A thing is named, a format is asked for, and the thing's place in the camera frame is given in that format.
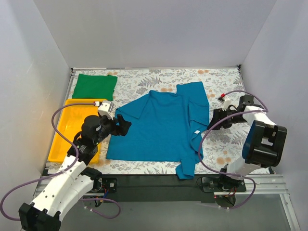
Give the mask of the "yellow plastic tray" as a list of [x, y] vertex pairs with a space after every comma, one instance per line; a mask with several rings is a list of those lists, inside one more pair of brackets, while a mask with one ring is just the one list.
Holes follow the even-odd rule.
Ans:
[[[57, 129], [70, 141], [81, 131], [84, 119], [90, 115], [98, 114], [98, 107], [94, 106], [95, 99], [68, 99], [65, 105], [74, 104], [62, 110]], [[61, 163], [71, 147], [59, 134], [55, 134], [48, 156], [50, 162]]]

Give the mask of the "blue t shirt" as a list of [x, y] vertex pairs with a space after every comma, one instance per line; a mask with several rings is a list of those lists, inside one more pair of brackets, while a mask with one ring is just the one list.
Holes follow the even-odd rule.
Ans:
[[116, 109], [131, 122], [126, 136], [111, 136], [106, 158], [125, 161], [178, 162], [176, 174], [195, 176], [202, 132], [209, 125], [209, 102], [201, 81], [178, 84], [177, 91], [157, 92]]

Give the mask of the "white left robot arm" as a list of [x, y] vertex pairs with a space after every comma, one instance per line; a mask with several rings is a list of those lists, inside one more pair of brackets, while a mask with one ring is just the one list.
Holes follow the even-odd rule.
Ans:
[[58, 231], [67, 212], [91, 191], [103, 186], [100, 171], [88, 166], [98, 152], [98, 145], [109, 135], [126, 136], [131, 122], [121, 114], [115, 118], [90, 115], [74, 136], [57, 176], [29, 204], [22, 204], [19, 217], [25, 231]]

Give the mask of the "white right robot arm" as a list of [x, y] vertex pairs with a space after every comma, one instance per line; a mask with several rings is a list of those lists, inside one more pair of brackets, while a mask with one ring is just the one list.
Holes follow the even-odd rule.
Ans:
[[251, 172], [279, 164], [287, 136], [287, 129], [272, 122], [266, 115], [266, 108], [254, 102], [252, 95], [244, 95], [238, 106], [224, 94], [218, 99], [222, 108], [213, 111], [208, 128], [219, 130], [233, 124], [248, 123], [250, 130], [243, 144], [242, 155], [221, 171], [226, 174], [218, 178], [218, 187], [229, 191], [235, 180], [241, 180]]

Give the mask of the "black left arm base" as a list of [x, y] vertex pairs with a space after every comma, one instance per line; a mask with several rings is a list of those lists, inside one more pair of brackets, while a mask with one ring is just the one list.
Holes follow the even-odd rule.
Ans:
[[93, 193], [116, 193], [118, 179], [115, 177], [107, 177], [103, 174], [97, 174], [93, 180]]

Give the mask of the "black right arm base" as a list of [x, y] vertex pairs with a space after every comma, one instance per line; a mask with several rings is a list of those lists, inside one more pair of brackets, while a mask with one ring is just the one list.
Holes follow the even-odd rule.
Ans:
[[225, 175], [201, 176], [196, 180], [196, 183], [203, 192], [221, 192], [225, 198], [235, 196], [237, 192], [246, 192], [246, 186], [243, 180], [235, 180]]

